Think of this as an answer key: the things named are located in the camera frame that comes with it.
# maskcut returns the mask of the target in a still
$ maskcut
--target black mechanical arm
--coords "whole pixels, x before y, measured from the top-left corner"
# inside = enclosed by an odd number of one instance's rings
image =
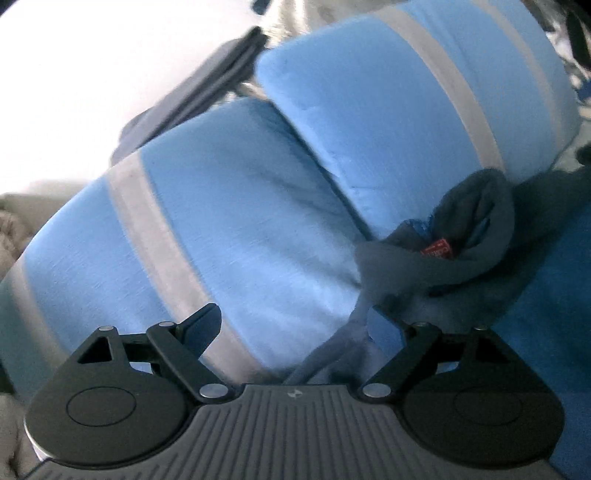
[[[545,460],[562,406],[490,330],[403,328],[404,348],[351,392],[226,385],[199,361],[221,321],[210,304],[145,334],[97,329],[28,410],[45,459],[28,478],[561,478]],[[438,373],[442,362],[457,368]]]

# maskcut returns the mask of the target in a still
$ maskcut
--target dark gray strap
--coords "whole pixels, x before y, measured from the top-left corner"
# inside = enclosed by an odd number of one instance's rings
[[[193,74],[121,132],[111,156],[114,165],[164,132],[208,110],[240,82],[250,78],[267,37],[253,28],[244,38],[219,47]]]

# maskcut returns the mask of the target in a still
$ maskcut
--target bedding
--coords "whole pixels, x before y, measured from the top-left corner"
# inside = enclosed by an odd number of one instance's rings
[[[266,52],[256,75],[377,239],[480,168],[517,183],[549,168],[580,125],[560,59],[513,0],[386,7]]]
[[[0,358],[30,399],[101,325],[143,332],[210,301],[203,362],[279,381],[348,318],[363,236],[268,102],[237,100],[149,142],[85,188],[0,285]]]

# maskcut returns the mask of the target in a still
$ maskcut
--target gray blanket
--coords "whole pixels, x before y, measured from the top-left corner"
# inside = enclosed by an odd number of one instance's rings
[[[380,305],[404,324],[430,322],[445,333],[492,325],[517,299],[563,225],[591,199],[591,167],[549,171],[512,187],[482,170],[445,195],[427,235],[405,222],[389,237],[358,246],[362,293],[349,322],[286,380],[358,387],[389,358],[368,335],[367,314]],[[446,239],[454,259],[421,253]]]

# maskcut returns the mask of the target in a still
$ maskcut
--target blue fabric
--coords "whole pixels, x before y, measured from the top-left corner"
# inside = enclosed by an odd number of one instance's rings
[[[519,0],[487,0],[510,21],[552,85],[565,129],[556,142],[551,118],[522,53],[487,13],[465,0],[413,0],[400,9],[445,49],[474,92],[515,182],[547,169],[577,134],[580,117],[564,67],[537,21]]]
[[[581,124],[579,110],[575,101],[576,94],[570,86],[569,78],[564,73],[564,65],[556,55],[556,51],[546,37],[545,32],[540,28],[537,20],[530,14],[521,0],[488,0],[488,2],[504,15],[528,44],[536,61],[544,70],[546,78],[553,87],[554,98],[567,137],[566,140],[568,141],[569,137],[574,138]],[[556,147],[560,152],[566,145],[557,145]],[[549,155],[548,152],[541,152],[541,154]]]
[[[590,272],[591,206],[494,328],[560,398],[566,425],[551,463],[570,480],[591,470]]]
[[[426,218],[480,164],[414,50],[366,15],[264,54],[257,78],[374,238]]]
[[[39,231],[24,261],[38,307],[68,351],[101,325],[139,333],[172,320],[121,229],[105,179]]]
[[[270,104],[210,111],[142,160],[179,243],[263,366],[283,376],[347,321],[363,237]]]
[[[22,400],[30,400],[53,375],[20,319],[8,278],[0,283],[0,362]]]
[[[555,89],[566,137],[579,124],[566,73],[523,7],[514,10]],[[508,177],[545,170],[556,144],[551,119],[522,55],[492,18],[467,0],[414,0],[405,9],[446,49],[489,121]],[[257,78],[295,126],[374,238],[480,169],[475,149],[437,80],[397,33],[371,15],[263,54]]]

